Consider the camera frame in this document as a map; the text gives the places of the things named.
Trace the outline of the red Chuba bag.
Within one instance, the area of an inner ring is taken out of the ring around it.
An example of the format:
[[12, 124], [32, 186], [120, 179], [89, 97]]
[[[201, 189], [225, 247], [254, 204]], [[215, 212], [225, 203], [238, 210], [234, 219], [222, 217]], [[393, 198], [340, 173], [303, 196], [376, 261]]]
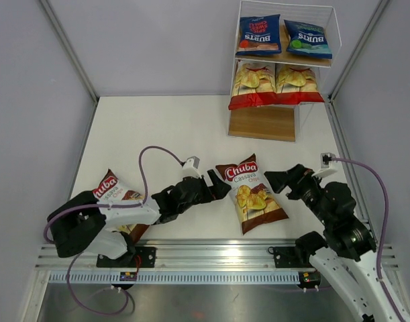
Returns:
[[311, 68], [280, 64], [276, 67], [276, 96], [283, 105], [323, 103], [317, 77]]
[[273, 105], [278, 101], [276, 92], [276, 64], [241, 60], [231, 91], [229, 110]]

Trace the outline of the blue Burts sea salt bag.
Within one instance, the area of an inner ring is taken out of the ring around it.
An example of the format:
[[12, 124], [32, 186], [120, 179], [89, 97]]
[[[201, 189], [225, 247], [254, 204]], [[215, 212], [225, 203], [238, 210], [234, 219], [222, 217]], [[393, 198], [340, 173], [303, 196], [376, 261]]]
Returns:
[[289, 35], [287, 52], [318, 59], [333, 58], [323, 27], [291, 20], [284, 23]]

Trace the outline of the blue Burts spicy chilli bag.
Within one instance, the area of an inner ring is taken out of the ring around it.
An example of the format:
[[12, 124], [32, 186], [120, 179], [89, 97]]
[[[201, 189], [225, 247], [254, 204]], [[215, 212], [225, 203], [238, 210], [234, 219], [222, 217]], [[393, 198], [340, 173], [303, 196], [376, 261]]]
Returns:
[[272, 56], [282, 52], [280, 14], [241, 17], [236, 55]]

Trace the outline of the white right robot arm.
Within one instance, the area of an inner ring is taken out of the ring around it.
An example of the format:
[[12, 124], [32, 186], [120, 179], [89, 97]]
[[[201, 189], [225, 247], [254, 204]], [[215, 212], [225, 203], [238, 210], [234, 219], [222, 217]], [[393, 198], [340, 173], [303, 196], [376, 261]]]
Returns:
[[382, 269], [381, 250], [354, 214], [356, 201], [348, 185], [332, 181], [321, 186], [323, 171], [301, 164], [264, 175], [274, 193], [290, 188], [287, 198], [303, 201], [324, 226], [323, 233], [296, 239], [296, 261], [321, 273], [356, 321], [410, 321]]

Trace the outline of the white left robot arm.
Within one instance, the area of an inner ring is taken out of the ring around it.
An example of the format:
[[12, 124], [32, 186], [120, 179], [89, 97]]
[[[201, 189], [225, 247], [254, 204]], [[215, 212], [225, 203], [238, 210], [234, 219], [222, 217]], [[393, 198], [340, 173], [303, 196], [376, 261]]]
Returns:
[[56, 246], [60, 258], [90, 252], [104, 255], [118, 266], [129, 266], [135, 258], [134, 242], [128, 234], [115, 231], [115, 227], [165, 224], [192, 206], [224, 199], [230, 185], [214, 170], [207, 174], [211, 185], [202, 176], [187, 176], [142, 202], [102, 203], [92, 191], [83, 191], [48, 216], [44, 237]]

